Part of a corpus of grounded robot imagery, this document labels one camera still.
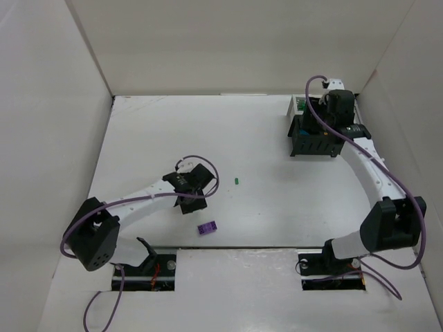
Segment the cyan long lego brick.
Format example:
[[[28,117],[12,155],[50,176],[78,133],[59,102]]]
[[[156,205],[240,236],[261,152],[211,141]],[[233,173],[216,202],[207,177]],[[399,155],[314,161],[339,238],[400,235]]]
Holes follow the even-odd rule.
[[[308,133],[307,131],[302,130],[302,129],[300,129],[298,133],[303,136],[310,136],[310,133]]]

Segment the purple lego brick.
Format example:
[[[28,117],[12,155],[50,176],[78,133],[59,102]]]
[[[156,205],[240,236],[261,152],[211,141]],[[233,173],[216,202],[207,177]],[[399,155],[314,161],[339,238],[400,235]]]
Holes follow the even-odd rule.
[[[217,224],[215,221],[204,223],[197,226],[199,235],[206,235],[217,231]]]

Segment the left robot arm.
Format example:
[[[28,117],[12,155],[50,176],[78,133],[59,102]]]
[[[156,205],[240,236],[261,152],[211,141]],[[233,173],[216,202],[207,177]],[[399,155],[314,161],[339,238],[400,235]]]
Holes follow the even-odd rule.
[[[206,208],[204,189],[217,181],[199,163],[189,172],[166,174],[154,184],[114,202],[91,197],[80,206],[66,229],[62,254],[77,259],[88,271],[113,264],[147,273],[155,265],[157,253],[144,238],[124,239],[120,232],[161,210],[178,207],[182,214],[190,214]]]

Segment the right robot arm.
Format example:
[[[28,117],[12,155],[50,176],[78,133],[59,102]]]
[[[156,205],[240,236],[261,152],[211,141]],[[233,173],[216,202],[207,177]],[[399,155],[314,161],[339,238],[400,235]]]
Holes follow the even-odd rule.
[[[365,257],[371,255],[384,263],[399,270],[411,270],[419,265],[424,255],[426,245],[426,226],[424,225],[424,217],[421,207],[418,205],[415,197],[404,187],[381,162],[378,154],[371,154],[374,144],[371,139],[348,138],[338,131],[330,128],[315,112],[309,92],[305,92],[306,108],[310,111],[318,124],[326,129],[329,134],[345,141],[342,150],[342,157],[352,168],[355,175],[362,185],[370,206],[375,208],[390,207],[395,202],[405,203],[412,207],[412,217],[418,220],[419,236],[421,237],[420,249],[414,262],[408,266],[395,264],[387,259],[377,255],[378,249],[369,249],[363,244],[363,234],[360,231],[353,232],[344,237],[332,239],[328,243],[328,250],[331,257],[338,260],[351,259],[354,257]]]

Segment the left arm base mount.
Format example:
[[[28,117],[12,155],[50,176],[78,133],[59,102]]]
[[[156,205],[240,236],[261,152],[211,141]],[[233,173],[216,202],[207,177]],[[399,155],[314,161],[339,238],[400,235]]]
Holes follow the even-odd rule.
[[[153,247],[141,237],[119,238],[111,263],[114,268],[111,278],[113,291],[166,292],[175,289],[177,249]]]

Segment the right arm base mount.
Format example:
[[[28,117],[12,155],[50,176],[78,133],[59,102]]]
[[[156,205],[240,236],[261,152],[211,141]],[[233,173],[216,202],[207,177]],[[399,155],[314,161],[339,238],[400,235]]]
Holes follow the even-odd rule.
[[[365,291],[365,281],[355,258],[337,259],[331,240],[321,251],[298,253],[296,272],[301,276],[304,291]]]

